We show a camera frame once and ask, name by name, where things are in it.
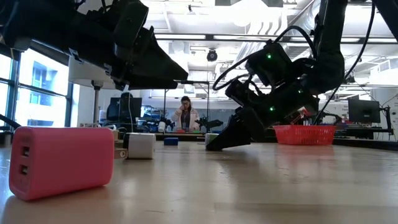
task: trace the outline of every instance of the red object on table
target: red object on table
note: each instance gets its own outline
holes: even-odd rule
[[[330,145],[333,143],[336,126],[274,126],[279,144]]]
[[[114,139],[107,128],[30,128],[15,131],[9,187],[34,200],[108,184]]]

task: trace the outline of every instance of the woman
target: woman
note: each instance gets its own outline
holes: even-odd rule
[[[199,130],[199,124],[195,122],[199,119],[199,114],[192,108],[189,97],[184,96],[181,98],[181,106],[172,116],[172,121],[176,123],[177,129],[183,129],[184,131]]]

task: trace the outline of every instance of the security camera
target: security camera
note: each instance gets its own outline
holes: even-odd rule
[[[214,49],[209,50],[209,53],[207,54],[207,61],[215,62],[215,61],[217,61],[217,58],[218,58],[218,56],[217,56],[216,50],[214,50]]]

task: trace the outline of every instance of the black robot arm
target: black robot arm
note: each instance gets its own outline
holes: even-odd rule
[[[309,39],[301,28],[294,26],[245,58],[249,79],[244,83],[235,79],[226,89],[226,95],[240,107],[230,117],[223,132],[206,146],[208,150],[219,151],[250,144],[252,140],[261,141],[268,127],[303,106],[311,112],[318,111],[318,99],[313,95],[338,87],[344,77],[345,63],[340,43],[347,4],[348,0],[321,1],[313,32],[314,43],[308,41],[313,50],[312,58],[292,62],[277,43],[290,29],[299,30]],[[254,75],[265,86],[272,87],[269,94],[255,94],[249,89]]]
[[[157,44],[153,27],[142,27],[149,9],[140,1],[115,0],[86,15],[76,8],[74,0],[0,0],[4,44],[25,51],[34,41],[92,63],[120,90],[176,88],[174,80],[187,79]]]

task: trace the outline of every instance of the red basket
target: red basket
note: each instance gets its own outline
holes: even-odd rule
[[[279,144],[330,145],[333,143],[336,126],[274,126]]]

